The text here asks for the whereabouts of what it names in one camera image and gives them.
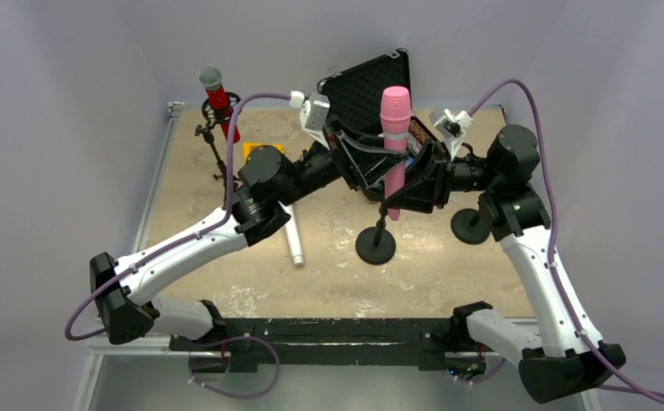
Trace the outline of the red glitter microphone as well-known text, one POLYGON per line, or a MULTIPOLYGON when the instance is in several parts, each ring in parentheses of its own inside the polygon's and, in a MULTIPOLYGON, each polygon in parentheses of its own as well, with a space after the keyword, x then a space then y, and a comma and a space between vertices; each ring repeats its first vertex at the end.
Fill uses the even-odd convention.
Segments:
POLYGON ((230 117, 234 112, 234 105, 240 101, 235 93, 227 93, 222 84, 222 75, 219 69, 213 65, 202 67, 198 74, 199 82, 204 87, 207 95, 204 117, 213 128, 216 125, 221 127, 224 137, 231 139, 234 143, 240 141, 239 131, 231 133, 230 117))

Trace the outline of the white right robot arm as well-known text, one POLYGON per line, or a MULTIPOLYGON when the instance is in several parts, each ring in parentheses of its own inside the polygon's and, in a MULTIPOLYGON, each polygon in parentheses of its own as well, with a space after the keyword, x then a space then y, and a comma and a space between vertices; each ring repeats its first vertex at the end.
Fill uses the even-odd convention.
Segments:
POLYGON ((530 186, 542 145, 520 125, 506 125, 484 157, 451 158, 427 142, 407 182, 384 199, 387 209, 431 212, 453 192, 476 191, 475 209, 457 211, 453 234, 463 243, 495 240, 511 261, 533 308, 537 333, 525 332, 483 301, 456 307, 438 338, 461 349, 481 344, 516 367, 539 403, 600 388, 625 364, 583 309, 555 248, 552 208, 530 186))

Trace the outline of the black poker chip case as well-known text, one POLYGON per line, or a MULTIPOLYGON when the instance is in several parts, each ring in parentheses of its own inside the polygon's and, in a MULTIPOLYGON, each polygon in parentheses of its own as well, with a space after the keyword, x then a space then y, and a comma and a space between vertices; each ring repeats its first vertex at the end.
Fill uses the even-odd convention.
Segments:
MULTIPOLYGON (((405 49, 388 52, 325 78, 318 83, 317 92, 329 99, 330 110, 327 117, 338 116, 353 129, 384 139, 380 124, 380 101, 383 91, 389 86, 410 88, 409 54, 405 49)), ((412 116, 410 120, 417 121, 428 134, 428 138, 441 142, 417 116, 412 116)), ((411 157, 407 152, 405 184, 414 177, 408 176, 408 167, 415 157, 411 157)), ((328 147, 324 147, 319 142, 313 143, 293 164, 287 164, 286 160, 281 158, 277 168, 272 170, 272 175, 292 176, 296 182, 312 182, 316 187, 324 187, 342 178, 332 160, 329 143, 328 147)))

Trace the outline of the white toy microphone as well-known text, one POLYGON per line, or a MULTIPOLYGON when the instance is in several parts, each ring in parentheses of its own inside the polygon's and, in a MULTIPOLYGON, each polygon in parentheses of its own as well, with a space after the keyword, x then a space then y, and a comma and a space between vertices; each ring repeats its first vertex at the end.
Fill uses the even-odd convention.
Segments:
POLYGON ((303 267, 304 257, 302 250, 302 242, 293 206, 284 205, 284 211, 287 212, 290 216, 290 220, 284 226, 284 233, 289 247, 292 263, 297 268, 303 267))

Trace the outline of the pink toy microphone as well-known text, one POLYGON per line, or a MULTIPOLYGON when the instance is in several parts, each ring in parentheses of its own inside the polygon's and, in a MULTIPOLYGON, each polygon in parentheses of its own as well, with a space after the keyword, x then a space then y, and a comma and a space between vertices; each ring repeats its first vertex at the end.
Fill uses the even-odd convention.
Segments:
POLYGON ((410 91, 404 86, 389 86, 381 96, 380 124, 384 147, 401 152, 404 161, 393 167, 385 179, 385 199, 387 200, 405 184, 407 162, 407 139, 412 116, 410 91))

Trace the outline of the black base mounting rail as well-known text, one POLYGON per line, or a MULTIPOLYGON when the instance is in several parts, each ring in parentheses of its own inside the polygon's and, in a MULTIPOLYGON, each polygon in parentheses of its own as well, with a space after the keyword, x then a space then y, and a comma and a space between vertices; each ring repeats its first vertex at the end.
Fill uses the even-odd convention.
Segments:
POLYGON ((276 363, 443 371, 465 357, 488 357, 490 348, 456 340, 450 328, 448 318, 228 318, 197 342, 171 337, 169 348, 195 357, 218 354, 230 372, 256 372, 276 363))

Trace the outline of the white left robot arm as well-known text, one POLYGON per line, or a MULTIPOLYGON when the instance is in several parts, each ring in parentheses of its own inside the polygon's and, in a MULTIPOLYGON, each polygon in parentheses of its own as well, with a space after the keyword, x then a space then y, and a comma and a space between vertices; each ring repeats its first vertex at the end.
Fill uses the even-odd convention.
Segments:
POLYGON ((293 162, 275 146, 253 149, 238 171, 230 202, 198 223, 138 253, 90 261, 95 304, 109 342, 129 343, 150 332, 198 341, 221 324, 209 301, 178 301, 161 293, 226 254, 274 235, 290 221, 285 207, 344 177, 353 188, 374 185, 404 165, 405 152, 364 145, 340 131, 328 146, 315 142, 293 162))

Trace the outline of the black clip stand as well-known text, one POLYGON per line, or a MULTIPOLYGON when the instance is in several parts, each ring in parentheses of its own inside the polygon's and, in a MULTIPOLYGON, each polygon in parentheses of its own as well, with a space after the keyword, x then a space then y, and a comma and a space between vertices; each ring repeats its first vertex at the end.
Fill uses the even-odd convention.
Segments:
POLYGON ((387 208, 381 206, 380 217, 375 226, 364 229, 356 238, 356 254, 370 265, 388 263, 397 250, 397 243, 392 233, 386 229, 387 216, 387 208))
POLYGON ((490 235, 488 223, 472 208, 462 209, 452 216, 451 230, 458 240, 469 245, 482 244, 490 235))

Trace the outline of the orange black chip stack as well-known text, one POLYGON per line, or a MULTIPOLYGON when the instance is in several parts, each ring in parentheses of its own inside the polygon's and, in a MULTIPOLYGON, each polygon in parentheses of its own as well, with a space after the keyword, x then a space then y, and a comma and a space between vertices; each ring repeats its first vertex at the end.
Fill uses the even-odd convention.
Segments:
POLYGON ((417 122, 411 121, 409 125, 408 149, 411 152, 418 152, 422 145, 428 139, 428 134, 424 128, 417 122))

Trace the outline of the yellow triangle block left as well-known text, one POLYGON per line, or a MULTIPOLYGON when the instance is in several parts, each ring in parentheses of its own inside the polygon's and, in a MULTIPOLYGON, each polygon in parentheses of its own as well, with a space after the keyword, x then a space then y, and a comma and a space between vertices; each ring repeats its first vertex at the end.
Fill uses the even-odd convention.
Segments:
POLYGON ((254 151, 264 150, 266 147, 273 147, 276 151, 285 154, 285 149, 280 144, 247 142, 242 145, 242 154, 244 162, 247 163, 249 161, 254 151))

